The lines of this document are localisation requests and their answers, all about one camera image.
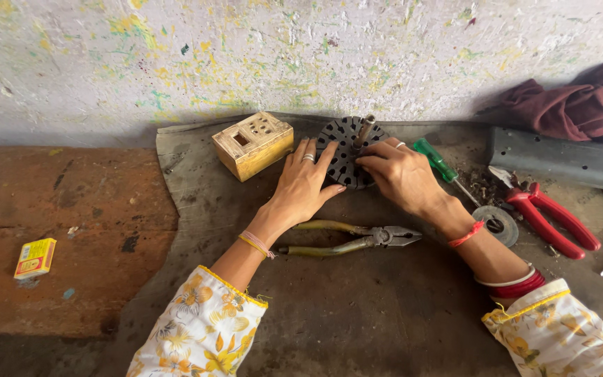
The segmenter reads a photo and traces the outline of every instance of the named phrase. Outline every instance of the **white bangle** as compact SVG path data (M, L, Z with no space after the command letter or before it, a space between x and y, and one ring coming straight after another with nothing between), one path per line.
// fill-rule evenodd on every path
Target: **white bangle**
M518 280L514 280L512 282L506 282L506 283L486 283L486 282L482 282L479 279L477 279L474 276L474 280L481 285L487 286L487 287L508 287L509 285L514 285L514 284L518 284L520 282L524 282L525 280L529 279L532 277L532 275L534 275L534 273L537 271L536 268L534 268L534 266L532 266L532 263L528 263L529 264L529 273L527 275L525 275L523 278L520 278Z

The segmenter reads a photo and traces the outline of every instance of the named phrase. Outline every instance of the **hand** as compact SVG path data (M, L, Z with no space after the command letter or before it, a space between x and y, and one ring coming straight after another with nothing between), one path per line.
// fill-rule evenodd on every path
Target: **hand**
M309 220L331 197L346 190L341 184L332 184L321 190L338 143L329 143L317 163L304 160L305 154L315 156L315 143L315 138L305 138L299 142L294 154L288 155L276 192L257 211L247 228L269 246L289 228Z
M407 212L429 220L448 201L423 154L402 145L396 138L372 144L367 155L356 160L376 181L381 193Z

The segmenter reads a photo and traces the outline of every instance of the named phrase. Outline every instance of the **yellow matchbox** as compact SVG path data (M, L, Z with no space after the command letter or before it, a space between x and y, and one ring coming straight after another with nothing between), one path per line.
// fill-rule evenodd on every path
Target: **yellow matchbox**
M27 279L50 271L52 253L55 250L56 243L57 240L46 238L22 245L20 259L17 262L13 277Z

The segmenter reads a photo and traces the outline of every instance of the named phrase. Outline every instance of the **cloth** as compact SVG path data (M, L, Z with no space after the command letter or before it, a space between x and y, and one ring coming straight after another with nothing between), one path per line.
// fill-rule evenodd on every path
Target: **cloth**
M603 321L558 279L496 309L483 323L522 376L603 377Z
M267 307L199 266L134 355L127 377L234 376ZM603 377L603 322L562 279L482 321L522 376Z
M504 92L501 103L541 135L603 141L603 64L564 87L543 90L534 79Z
M233 376L267 307L199 266L159 316L127 377Z

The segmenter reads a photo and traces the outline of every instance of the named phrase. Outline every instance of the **metal washer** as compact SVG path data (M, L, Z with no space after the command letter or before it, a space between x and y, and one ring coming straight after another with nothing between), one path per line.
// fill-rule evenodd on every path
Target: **metal washer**
M515 224L515 220L507 213L507 211L503 209L499 209L497 207L493 207L491 205L484 205L483 207L477 208L472 214L474 219L477 221L483 220L485 221L484 228L488 229L488 231L499 240L504 246L511 247L516 241L518 241L518 225ZM504 230L499 233L494 233L491 231L487 225L488 220L499 220L504 225Z
M334 158L327 168L327 175L339 184L343 184L349 189L364 189L374 184L374 180L367 172L355 164L358 157L352 150L352 141L357 137L362 127L362 118L345 117L332 121L318 135L318 144L316 154L319 156L327 147L330 141L338 141L339 147L336 149ZM370 143L382 141L390 136L378 125L374 125L369 132L364 146Z

